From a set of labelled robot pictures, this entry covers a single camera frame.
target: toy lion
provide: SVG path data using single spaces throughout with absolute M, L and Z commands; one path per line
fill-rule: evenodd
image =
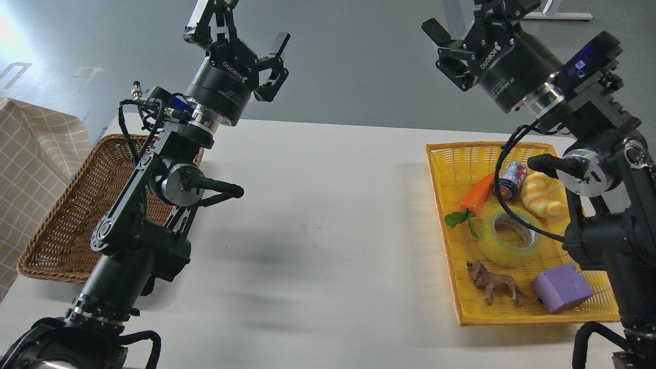
M 517 306 L 524 306 L 522 296 L 525 297 L 526 295 L 520 291 L 511 276 L 489 272 L 485 265 L 478 260 L 467 261 L 467 271 L 469 278 L 474 282 L 474 286 L 485 291 L 485 302 L 488 305 L 492 305 L 492 302 L 494 302 L 494 289 L 507 286 L 510 290 L 511 300 L 515 301 Z

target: yellow tray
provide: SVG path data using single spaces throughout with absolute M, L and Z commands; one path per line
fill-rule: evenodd
M 594 296 L 576 309 L 550 315 L 537 301 L 538 297 L 531 288 L 531 282 L 538 274 L 552 267 L 572 263 L 572 258 L 563 251 L 562 244 L 547 238 L 540 255 L 522 267 L 508 269 L 500 267 L 486 258 L 479 250 L 476 239 L 470 234 L 469 227 L 463 223 L 455 228 L 444 224 L 444 215 L 459 210 L 462 197 L 484 176 L 494 171 L 501 146 L 505 142 L 456 142 L 449 144 L 426 145 L 426 156 L 435 193 L 438 218 L 442 230 L 444 252 L 446 254 L 451 293 L 458 322 L 461 326 L 471 325 L 511 325 L 511 324 L 555 324 L 580 323 L 595 320 L 598 322 L 617 322 L 617 304 L 605 272 L 583 271 L 583 277 L 592 286 Z M 542 143 L 520 142 L 504 162 L 518 161 L 526 163 L 528 158 L 539 154 L 556 155 L 553 146 Z M 555 200 L 566 203 L 565 190 L 559 181 L 551 181 L 549 188 Z M 511 205 L 525 209 L 522 201 L 511 200 Z M 490 193 L 484 203 L 483 211 L 472 218 L 476 229 L 480 229 L 485 215 L 500 206 Z M 569 224 L 569 217 L 543 219 L 542 229 L 563 235 Z M 514 231 L 499 230 L 501 236 L 512 237 Z M 513 276 L 521 291 L 527 295 L 525 306 L 517 307 L 510 296 L 503 291 L 495 292 L 494 304 L 489 306 L 483 300 L 484 292 L 477 290 L 467 274 L 466 261 L 480 260 L 491 272 Z

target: plaid fabric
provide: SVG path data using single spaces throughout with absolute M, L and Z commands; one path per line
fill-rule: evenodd
M 22 250 L 90 151 L 79 119 L 0 98 L 0 301 Z

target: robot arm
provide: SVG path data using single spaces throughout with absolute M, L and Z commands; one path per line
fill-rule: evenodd
M 173 281 L 190 262 L 187 235 L 198 207 L 243 195 L 236 184 L 206 178 L 194 157 L 201 147 L 212 147 L 218 124 L 237 124 L 251 92 L 271 101 L 288 74 L 281 53 L 289 34 L 279 35 L 274 50 L 258 59 L 237 38 L 232 18 L 236 5 L 236 0 L 198 1 L 184 38 L 203 48 L 206 56 L 186 93 L 155 87 L 142 99 L 135 81 L 134 99 L 120 103 L 119 124 L 135 169 L 92 233 L 91 248 L 102 254 L 100 260 L 66 315 L 37 321 L 0 359 L 0 368 L 120 369 L 127 356 L 124 345 L 143 339 L 154 343 L 146 368 L 156 367 L 159 336 L 153 331 L 120 336 L 123 323 L 139 314 L 134 303 L 152 291 L 155 278 Z M 228 29 L 217 41 L 210 35 L 212 16 Z M 258 73 L 268 68 L 272 76 L 260 86 Z M 126 104 L 137 105 L 140 114 L 149 113 L 142 119 L 150 136 L 139 153 L 125 128 Z M 149 117 L 156 117 L 154 123 Z M 155 142 L 152 149 L 150 142 Z M 219 194 L 202 198 L 204 190 Z M 146 192 L 175 206 L 165 225 L 146 218 Z
M 504 110 L 526 107 L 541 133 L 567 129 L 577 142 L 562 159 L 531 158 L 529 167 L 566 187 L 571 224 L 563 248 L 582 269 L 607 273 L 625 327 L 618 368 L 651 368 L 656 360 L 656 181 L 640 120 L 612 94 L 622 87 L 613 71 L 621 53 L 606 32 L 562 64 L 519 20 L 540 1 L 475 0 L 474 24 L 454 40 L 435 19 L 422 29 L 438 45 L 437 68 L 461 90 L 480 84 Z M 626 209 L 611 212 L 607 191 L 624 189 Z M 584 217 L 580 196 L 596 214 Z

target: toy carrot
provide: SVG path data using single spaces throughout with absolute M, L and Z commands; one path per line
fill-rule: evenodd
M 483 202 L 489 194 L 490 187 L 492 187 L 492 182 L 494 182 L 494 173 L 490 173 L 483 177 L 476 186 L 474 186 L 460 201 L 460 211 L 454 211 L 451 214 L 444 217 L 444 223 L 449 227 L 453 228 L 460 223 L 467 221 L 469 224 L 469 231 L 472 233 L 472 236 L 478 238 L 478 235 L 474 231 L 474 222 L 472 222 L 472 217 L 478 215 L 481 209 L 483 208 Z

